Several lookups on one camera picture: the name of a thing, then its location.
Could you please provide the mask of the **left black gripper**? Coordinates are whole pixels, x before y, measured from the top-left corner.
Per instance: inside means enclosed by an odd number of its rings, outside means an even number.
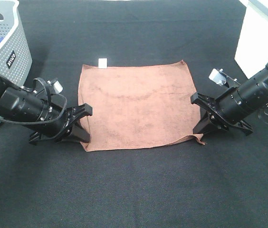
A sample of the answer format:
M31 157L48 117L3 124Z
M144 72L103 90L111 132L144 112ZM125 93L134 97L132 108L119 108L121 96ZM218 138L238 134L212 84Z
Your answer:
M67 108L62 116L51 123L28 126L34 130L29 137L29 143L53 140L59 142L90 142L90 134L81 126L79 120L85 116L92 116L93 108L87 103Z

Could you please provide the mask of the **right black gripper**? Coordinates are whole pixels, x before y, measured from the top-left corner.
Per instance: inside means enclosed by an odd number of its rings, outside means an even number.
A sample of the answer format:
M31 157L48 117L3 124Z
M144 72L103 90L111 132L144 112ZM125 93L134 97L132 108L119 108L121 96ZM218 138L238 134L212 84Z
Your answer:
M243 119L228 119L223 109L219 107L214 98L195 92L191 97L191 104L202 106L201 119L193 128L194 134L208 134L215 131L228 131L235 128L246 136L253 133L252 126Z

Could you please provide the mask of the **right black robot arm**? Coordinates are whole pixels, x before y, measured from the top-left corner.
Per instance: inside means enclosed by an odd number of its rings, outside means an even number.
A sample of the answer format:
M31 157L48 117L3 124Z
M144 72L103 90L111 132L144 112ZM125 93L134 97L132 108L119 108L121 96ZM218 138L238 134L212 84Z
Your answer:
M244 118L268 104L268 63L243 84L225 74L222 69L213 69L209 79L225 86L227 90L217 98L198 92L191 96L191 103L205 110L193 128L193 133L208 134L235 128L250 135L252 126Z

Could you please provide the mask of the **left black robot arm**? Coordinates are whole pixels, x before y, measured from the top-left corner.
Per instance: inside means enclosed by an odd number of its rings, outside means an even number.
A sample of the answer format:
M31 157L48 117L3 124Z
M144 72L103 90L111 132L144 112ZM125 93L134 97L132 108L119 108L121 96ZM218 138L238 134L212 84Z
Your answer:
M90 142L90 134L80 125L80 119L92 116L93 108L84 103L67 107L57 79L34 79L33 88L17 86L0 76L0 121L19 124L33 130L29 143L41 141Z

